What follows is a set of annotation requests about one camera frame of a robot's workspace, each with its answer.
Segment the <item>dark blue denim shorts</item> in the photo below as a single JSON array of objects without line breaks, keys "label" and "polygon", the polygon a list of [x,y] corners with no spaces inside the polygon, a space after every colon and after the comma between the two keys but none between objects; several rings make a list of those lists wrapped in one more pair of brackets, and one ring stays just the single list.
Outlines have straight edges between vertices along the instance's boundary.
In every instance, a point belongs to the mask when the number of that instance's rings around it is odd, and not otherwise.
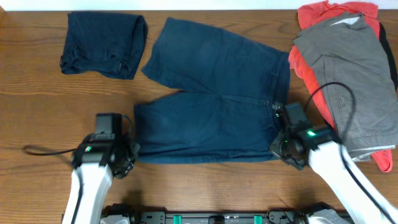
[{"label": "dark blue denim shorts", "polygon": [[143,74],[174,94],[134,107],[139,159],[262,162],[286,104],[288,53],[227,30],[168,18]]}]

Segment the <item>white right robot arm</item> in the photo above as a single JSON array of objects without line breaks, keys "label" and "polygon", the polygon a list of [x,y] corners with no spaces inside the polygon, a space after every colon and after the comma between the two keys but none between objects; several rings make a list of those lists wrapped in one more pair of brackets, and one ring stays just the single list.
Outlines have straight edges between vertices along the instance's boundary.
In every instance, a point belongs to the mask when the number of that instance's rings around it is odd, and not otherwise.
[{"label": "white right robot arm", "polygon": [[328,126],[285,128],[269,150],[297,170],[309,166],[329,185],[354,223],[397,223],[397,208],[361,172]]}]

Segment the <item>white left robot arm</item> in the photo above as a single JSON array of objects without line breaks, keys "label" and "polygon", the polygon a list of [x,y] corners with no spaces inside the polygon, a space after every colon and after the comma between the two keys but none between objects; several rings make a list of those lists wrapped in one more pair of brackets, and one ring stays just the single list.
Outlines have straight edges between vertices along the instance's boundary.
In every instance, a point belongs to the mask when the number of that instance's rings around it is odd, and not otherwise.
[{"label": "white left robot arm", "polygon": [[113,179],[134,168],[140,145],[128,135],[89,134],[73,153],[72,185],[62,224],[99,224]]}]

